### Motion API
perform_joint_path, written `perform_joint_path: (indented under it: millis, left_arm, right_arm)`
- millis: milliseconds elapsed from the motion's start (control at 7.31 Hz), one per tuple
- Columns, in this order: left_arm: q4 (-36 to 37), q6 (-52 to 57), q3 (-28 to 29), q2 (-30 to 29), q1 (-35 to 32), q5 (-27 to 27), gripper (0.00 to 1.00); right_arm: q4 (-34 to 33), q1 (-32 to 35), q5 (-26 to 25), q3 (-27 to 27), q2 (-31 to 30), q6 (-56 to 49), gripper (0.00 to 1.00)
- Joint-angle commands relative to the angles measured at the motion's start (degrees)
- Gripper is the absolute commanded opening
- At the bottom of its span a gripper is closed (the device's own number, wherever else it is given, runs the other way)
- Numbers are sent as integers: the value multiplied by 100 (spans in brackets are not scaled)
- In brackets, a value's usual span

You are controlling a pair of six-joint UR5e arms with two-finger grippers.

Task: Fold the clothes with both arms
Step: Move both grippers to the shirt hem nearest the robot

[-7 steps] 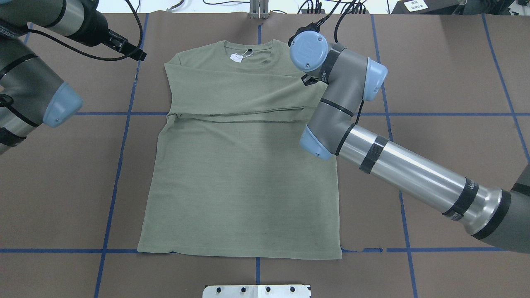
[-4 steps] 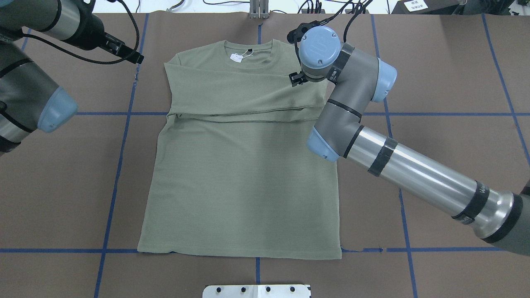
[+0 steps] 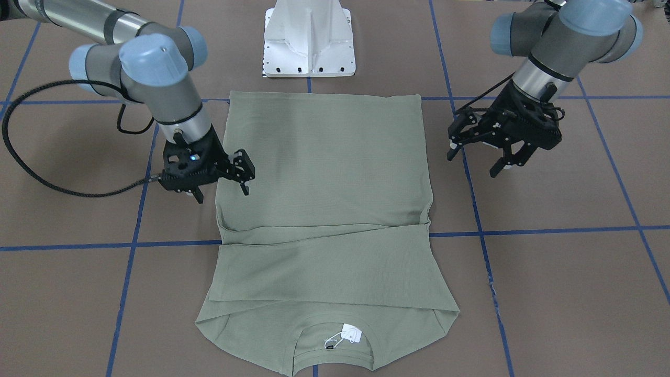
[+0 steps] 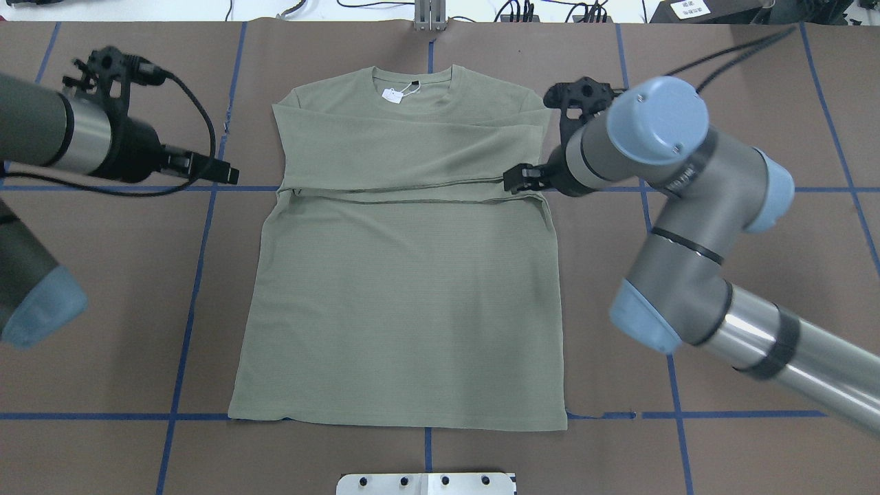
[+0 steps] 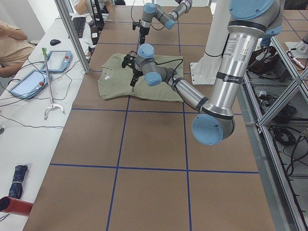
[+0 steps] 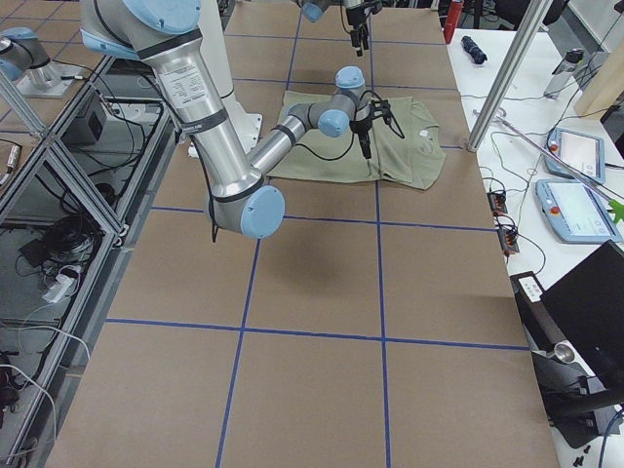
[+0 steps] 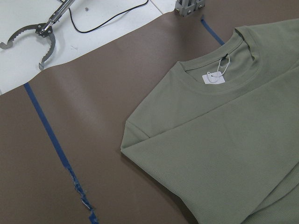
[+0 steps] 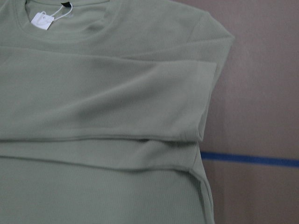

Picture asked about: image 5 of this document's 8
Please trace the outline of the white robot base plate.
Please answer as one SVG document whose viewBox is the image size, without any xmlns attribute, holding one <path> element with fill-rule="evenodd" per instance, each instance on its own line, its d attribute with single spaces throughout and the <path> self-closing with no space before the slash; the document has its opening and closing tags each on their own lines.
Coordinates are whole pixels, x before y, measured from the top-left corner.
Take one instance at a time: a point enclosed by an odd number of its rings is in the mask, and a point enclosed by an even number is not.
<svg viewBox="0 0 308 231">
<path fill-rule="evenodd" d="M 197 63 L 190 63 L 194 85 L 212 85 L 222 62 L 228 39 L 227 25 L 230 19 L 229 1 L 218 0 L 207 39 L 204 56 Z"/>
</svg>

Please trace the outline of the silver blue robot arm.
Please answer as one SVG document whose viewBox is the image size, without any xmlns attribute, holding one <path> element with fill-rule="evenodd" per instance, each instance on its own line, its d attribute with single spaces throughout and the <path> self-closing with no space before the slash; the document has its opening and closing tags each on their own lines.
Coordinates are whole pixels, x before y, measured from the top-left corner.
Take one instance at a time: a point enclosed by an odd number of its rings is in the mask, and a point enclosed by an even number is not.
<svg viewBox="0 0 308 231">
<path fill-rule="evenodd" d="M 153 18 L 157 19 L 166 29 L 170 30 L 179 17 L 188 13 L 193 5 L 192 0 L 177 0 L 176 2 L 179 5 L 169 13 L 165 13 L 158 4 L 145 4 L 142 18 L 136 24 L 140 28 L 140 45 L 145 43 L 145 37 L 149 34 Z"/>
<path fill-rule="evenodd" d="M 190 85 L 175 69 L 159 67 L 154 59 L 153 46 L 145 42 L 153 18 L 171 29 L 191 6 L 190 0 L 180 0 L 173 11 L 165 13 L 157 4 L 145 4 L 141 20 L 133 23 L 140 29 L 140 47 L 134 56 L 125 57 L 122 66 L 129 66 L 133 71 L 131 86 L 135 86 L 139 77 L 144 77 L 149 86 L 167 83 L 198 112 L 192 123 L 194 137 L 202 144 L 215 145 L 234 131 L 232 106 L 248 62 L 258 39 L 280 33 L 284 1 L 232 0 L 229 3 L 229 37 L 210 97 Z"/>
</svg>

